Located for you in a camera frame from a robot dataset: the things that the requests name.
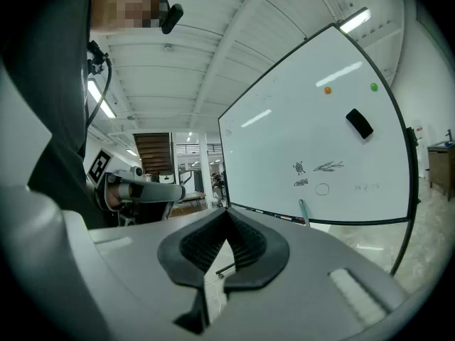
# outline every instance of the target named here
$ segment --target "whiteboard eraser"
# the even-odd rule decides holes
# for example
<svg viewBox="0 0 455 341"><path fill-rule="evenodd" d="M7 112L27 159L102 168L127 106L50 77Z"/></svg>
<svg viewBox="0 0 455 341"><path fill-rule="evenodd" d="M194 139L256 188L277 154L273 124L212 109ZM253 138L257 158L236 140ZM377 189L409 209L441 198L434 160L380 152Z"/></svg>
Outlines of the whiteboard eraser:
<svg viewBox="0 0 455 341"><path fill-rule="evenodd" d="M362 138L367 139L373 133L370 123L357 109L353 109L347 114L346 119L355 127L355 130L357 130Z"/></svg>

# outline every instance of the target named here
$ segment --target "whiteboard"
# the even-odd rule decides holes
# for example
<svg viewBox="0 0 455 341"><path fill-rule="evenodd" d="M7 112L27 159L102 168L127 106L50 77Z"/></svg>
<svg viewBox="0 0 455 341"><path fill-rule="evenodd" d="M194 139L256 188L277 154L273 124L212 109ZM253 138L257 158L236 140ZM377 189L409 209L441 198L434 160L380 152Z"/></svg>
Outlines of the whiteboard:
<svg viewBox="0 0 455 341"><path fill-rule="evenodd" d="M231 203L302 217L302 199L315 222L403 221L409 144L376 71L331 25L254 83L219 119ZM367 139L352 109L373 128Z"/></svg>

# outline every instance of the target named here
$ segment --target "black whiteboard frame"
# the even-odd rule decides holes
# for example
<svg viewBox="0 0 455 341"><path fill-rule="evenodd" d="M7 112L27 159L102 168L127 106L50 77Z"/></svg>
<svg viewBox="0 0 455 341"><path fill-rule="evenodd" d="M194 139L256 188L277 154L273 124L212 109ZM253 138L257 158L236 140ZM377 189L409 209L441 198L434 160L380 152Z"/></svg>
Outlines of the black whiteboard frame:
<svg viewBox="0 0 455 341"><path fill-rule="evenodd" d="M378 220L378 221L362 221L362 222L357 222L357 221L352 221L352 222L340 222L340 221L330 221L330 220L320 220L320 219L309 219L310 222L318 223L318 224L330 224L330 225L337 225L337 226L375 226L375 225L380 225L380 224L396 224L396 223L401 223L401 222L409 222L409 221L414 221L415 219L415 210L417 208L417 192L418 192L418 181L417 181L417 154L413 155L413 152L415 152L415 146L411 146L411 138L406 130L405 127L405 121L403 120L403 117L401 115L400 108L398 107L397 100L395 99L395 96L392 93L392 90L390 89L389 85L387 84L387 81L385 78L382 76L382 73L378 70L378 67L376 67L375 63L370 59L368 54L346 33L344 33L338 24L336 23L331 23L328 24L325 28L321 29L317 33L313 34L310 38L306 39L303 43L299 44L297 47L295 47L293 50L291 50L289 53L287 53L281 60L276 62L273 66L271 66L266 73L264 73L261 77L259 77L252 85L250 85L218 118L218 129L220 130L220 138L221 138L221 146L223 147L223 137L221 135L221 127L220 127L220 119L226 114L236 103L239 101L245 94L250 91L259 81L262 80L265 76L269 74L270 71L272 71L276 66L278 66L282 61L286 60L292 53L294 53L296 50L300 49L303 45L307 44L310 40L314 39L315 37L319 36L321 33L326 31L329 28L336 28L338 31L340 31L357 49L358 51L363 55L363 57L367 60L367 62L370 64L370 66L374 69L376 75L379 77L381 83L384 85L386 92L392 101L393 107L395 108L395 112L398 116L398 120L400 122L400 126L402 129L402 134L403 138L405 140L405 145L406 145L406 152L407 152L407 161L408 161L408 168L409 168L409 198L408 198L408 206L407 206L407 216L403 218L397 218L397 219L386 219L386 220ZM268 212L264 211L261 209L252 209L251 207L241 205L239 203L233 203L230 201L230 196L229 196L229 187L228 187L228 170L225 165L225 186L226 186L226 196L227 196L227 206L231 207L232 205L236 205L239 207L247 208L249 210L253 211L259 211L271 216L276 216L276 217L290 217L293 222L301 222L301 220L298 220L299 217L295 216L289 216L289 215L281 215L273 212Z"/></svg>

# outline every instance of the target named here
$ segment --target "sketch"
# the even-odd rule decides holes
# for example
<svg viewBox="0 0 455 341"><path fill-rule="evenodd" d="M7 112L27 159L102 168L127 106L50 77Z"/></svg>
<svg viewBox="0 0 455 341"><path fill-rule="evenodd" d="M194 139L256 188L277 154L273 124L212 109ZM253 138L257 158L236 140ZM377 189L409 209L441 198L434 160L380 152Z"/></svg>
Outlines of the sketch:
<svg viewBox="0 0 455 341"><path fill-rule="evenodd" d="M294 183L294 186L300 186L300 185L307 185L308 184L308 178L298 180Z"/></svg>
<svg viewBox="0 0 455 341"><path fill-rule="evenodd" d="M295 166L292 166L292 168L295 168L295 169L296 169L296 171L297 171L297 173L298 173L299 175L301 175L302 172L306 173L306 172L304 171L304 167L301 165L301 162L302 162L302 161L300 161L300 163L299 163L299 162L296 162Z"/></svg>
<svg viewBox="0 0 455 341"><path fill-rule="evenodd" d="M341 162L338 163L338 164L332 164L333 161L328 162L328 163L326 163L326 164L323 164L322 166L317 167L316 169L313 170L313 172L316 172L316 171L335 172L335 169L334 169L334 168L341 168L341 167L344 167L344 165L342 164L342 162L343 162L343 161L341 161Z"/></svg>
<svg viewBox="0 0 455 341"><path fill-rule="evenodd" d="M330 187L328 186L327 183L319 183L314 190L316 191L317 195L320 196L327 196L328 193L330 192Z"/></svg>

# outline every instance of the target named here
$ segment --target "wooden staircase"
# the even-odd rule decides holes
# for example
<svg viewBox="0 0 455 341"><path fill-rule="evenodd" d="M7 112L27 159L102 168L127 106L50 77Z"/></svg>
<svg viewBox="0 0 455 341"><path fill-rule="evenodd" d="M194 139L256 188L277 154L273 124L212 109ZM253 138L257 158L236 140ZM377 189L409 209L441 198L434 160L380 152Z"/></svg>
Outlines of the wooden staircase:
<svg viewBox="0 0 455 341"><path fill-rule="evenodd" d="M134 140L145 173L152 175L166 171L173 173L169 133L135 134Z"/></svg>

